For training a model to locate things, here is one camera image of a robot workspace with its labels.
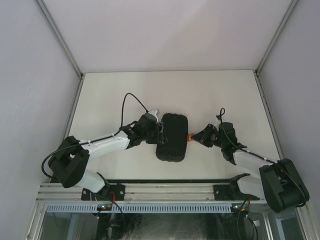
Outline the black plastic tool case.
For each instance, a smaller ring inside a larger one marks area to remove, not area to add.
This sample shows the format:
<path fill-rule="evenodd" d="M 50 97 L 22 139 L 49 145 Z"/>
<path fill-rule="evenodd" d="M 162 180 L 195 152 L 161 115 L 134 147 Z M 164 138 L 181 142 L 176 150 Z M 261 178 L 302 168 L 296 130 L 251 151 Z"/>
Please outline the black plastic tool case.
<path fill-rule="evenodd" d="M 156 146 L 156 157 L 165 162 L 181 162 L 186 155 L 189 134 L 188 118 L 182 114 L 165 113 L 161 119 L 166 142 Z"/>

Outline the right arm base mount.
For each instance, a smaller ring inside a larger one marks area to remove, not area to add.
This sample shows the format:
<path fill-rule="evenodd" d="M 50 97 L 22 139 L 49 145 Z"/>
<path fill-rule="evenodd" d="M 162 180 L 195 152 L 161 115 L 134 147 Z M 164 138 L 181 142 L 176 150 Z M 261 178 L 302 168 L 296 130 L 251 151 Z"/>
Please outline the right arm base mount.
<path fill-rule="evenodd" d="M 248 193 L 242 193 L 238 186 L 238 180 L 242 180 L 244 177 L 250 177 L 249 173 L 242 173 L 232 177 L 228 184 L 215 184 L 213 186 L 214 199 L 216 201 L 244 201 L 250 198 L 253 201 L 260 200 L 255 195 Z"/>

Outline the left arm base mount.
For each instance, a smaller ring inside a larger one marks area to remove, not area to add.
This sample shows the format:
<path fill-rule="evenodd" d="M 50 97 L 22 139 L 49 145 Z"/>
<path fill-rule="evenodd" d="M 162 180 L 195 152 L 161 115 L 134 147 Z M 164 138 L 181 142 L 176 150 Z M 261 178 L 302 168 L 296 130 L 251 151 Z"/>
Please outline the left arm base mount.
<path fill-rule="evenodd" d="M 123 201 L 125 198 L 126 187 L 124 184 L 111 184 L 94 193 L 84 188 L 81 193 L 82 201 Z"/>

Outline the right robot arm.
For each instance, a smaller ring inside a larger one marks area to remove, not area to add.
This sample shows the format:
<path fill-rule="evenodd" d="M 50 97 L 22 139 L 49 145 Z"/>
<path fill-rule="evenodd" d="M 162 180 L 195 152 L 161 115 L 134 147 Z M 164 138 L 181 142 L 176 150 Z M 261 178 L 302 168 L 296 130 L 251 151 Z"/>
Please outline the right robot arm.
<path fill-rule="evenodd" d="M 220 148 L 226 161 L 249 171 L 232 178 L 229 192 L 234 199 L 249 194 L 266 200 L 276 213 L 301 208 L 309 201 L 310 194 L 294 163 L 288 158 L 271 160 L 249 151 L 238 141 L 232 123 L 208 124 L 190 138 L 207 148 Z"/>

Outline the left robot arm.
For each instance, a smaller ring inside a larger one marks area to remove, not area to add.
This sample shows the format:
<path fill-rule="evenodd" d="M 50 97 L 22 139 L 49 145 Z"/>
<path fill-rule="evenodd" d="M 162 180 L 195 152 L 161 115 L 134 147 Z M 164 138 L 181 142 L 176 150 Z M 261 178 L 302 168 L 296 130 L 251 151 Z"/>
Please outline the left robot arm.
<path fill-rule="evenodd" d="M 157 109 L 152 109 L 138 121 L 120 127 L 117 133 L 96 139 L 78 140 L 69 136 L 44 162 L 64 188 L 81 187 L 98 200 L 104 200 L 110 193 L 109 183 L 101 173 L 88 170 L 88 163 L 112 152 L 137 147 L 142 142 L 166 143 L 164 123 L 159 121 L 158 114 Z"/>

